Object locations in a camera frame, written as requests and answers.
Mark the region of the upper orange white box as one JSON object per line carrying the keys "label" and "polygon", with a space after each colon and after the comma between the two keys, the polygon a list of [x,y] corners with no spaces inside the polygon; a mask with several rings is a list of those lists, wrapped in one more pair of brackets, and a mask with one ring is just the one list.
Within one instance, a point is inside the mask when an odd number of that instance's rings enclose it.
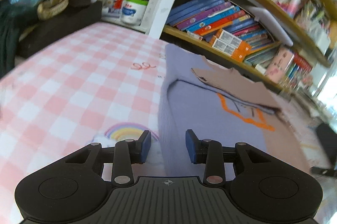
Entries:
{"label": "upper orange white box", "polygon": [[219,29],[215,34],[215,37],[240,51],[249,52],[251,50],[251,45],[223,29]]}

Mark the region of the pink cartoon table mat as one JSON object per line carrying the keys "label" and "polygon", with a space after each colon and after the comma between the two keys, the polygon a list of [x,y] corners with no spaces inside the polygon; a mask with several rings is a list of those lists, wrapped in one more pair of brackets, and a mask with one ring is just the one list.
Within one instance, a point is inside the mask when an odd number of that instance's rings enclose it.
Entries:
{"label": "pink cartoon table mat", "polygon": [[166,43],[95,23],[19,63],[1,79],[1,222],[20,223],[14,200],[25,176],[93,142],[152,132],[136,176],[164,176],[158,107]]}

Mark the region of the pink sticker tumbler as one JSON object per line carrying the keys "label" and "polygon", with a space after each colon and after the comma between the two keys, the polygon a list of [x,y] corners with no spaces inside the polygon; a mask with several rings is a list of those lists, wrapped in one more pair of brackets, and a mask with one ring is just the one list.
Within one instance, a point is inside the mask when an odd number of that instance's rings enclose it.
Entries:
{"label": "pink sticker tumbler", "polygon": [[275,84],[284,77],[286,70],[294,58],[294,53],[286,47],[281,47],[266,69],[265,75]]}

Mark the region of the row of leaning books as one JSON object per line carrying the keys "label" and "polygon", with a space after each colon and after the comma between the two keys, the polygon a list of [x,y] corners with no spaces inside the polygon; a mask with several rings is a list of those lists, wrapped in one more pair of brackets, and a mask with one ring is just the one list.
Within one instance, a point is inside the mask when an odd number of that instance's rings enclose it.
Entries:
{"label": "row of leaning books", "polygon": [[209,42],[219,29],[251,45],[241,63],[254,68],[266,69],[281,46],[252,14],[230,0],[177,0],[166,20],[164,33],[211,47]]}

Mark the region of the purple and pink sweater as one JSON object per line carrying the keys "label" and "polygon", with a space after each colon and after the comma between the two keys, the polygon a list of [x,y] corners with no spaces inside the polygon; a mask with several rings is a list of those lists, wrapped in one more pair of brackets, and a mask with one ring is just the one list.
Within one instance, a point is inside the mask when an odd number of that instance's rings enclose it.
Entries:
{"label": "purple and pink sweater", "polygon": [[277,96],[263,83],[234,69],[211,64],[176,45],[165,47],[166,75],[158,112],[159,140],[166,174],[203,176],[185,143],[191,129],[199,139],[225,147],[245,142],[304,172],[309,164]]}

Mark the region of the lower orange white box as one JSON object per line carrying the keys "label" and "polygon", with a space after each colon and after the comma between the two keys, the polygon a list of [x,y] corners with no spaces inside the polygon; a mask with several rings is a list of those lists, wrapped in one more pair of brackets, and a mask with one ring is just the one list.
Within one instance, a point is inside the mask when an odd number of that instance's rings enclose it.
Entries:
{"label": "lower orange white box", "polygon": [[240,63],[243,62],[244,58],[247,56],[246,51],[241,51],[238,48],[221,41],[215,36],[211,38],[209,43],[213,49],[227,55],[228,57],[231,57],[231,59],[234,59]]}

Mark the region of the orange white box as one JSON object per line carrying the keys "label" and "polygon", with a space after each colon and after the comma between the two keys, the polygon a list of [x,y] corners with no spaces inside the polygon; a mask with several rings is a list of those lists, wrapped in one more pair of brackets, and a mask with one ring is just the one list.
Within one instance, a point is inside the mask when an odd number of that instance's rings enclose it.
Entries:
{"label": "orange white box", "polygon": [[251,50],[251,45],[223,29],[219,29],[215,34],[215,37],[240,51],[249,52]]}
{"label": "orange white box", "polygon": [[215,36],[211,38],[209,43],[213,49],[227,55],[228,57],[231,57],[231,59],[234,59],[240,63],[243,62],[244,58],[247,56],[246,51],[241,51],[238,48],[221,41]]}

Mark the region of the white cream jar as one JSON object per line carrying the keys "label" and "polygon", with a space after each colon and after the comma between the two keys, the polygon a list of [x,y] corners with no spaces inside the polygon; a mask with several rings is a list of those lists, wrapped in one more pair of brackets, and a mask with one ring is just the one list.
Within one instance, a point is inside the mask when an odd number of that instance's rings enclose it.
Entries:
{"label": "white cream jar", "polygon": [[130,25],[140,25],[147,5],[146,0],[124,0],[121,21]]}

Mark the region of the white flat tablet stand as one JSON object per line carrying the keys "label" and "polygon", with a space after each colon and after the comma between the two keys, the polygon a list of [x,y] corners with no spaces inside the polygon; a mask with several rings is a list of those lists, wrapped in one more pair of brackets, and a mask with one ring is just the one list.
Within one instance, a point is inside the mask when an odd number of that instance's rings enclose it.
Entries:
{"label": "white flat tablet stand", "polygon": [[244,5],[243,8],[254,16],[254,18],[265,26],[274,37],[276,37],[283,44],[292,47],[293,41],[280,25],[280,23],[274,18],[274,16],[265,8]]}

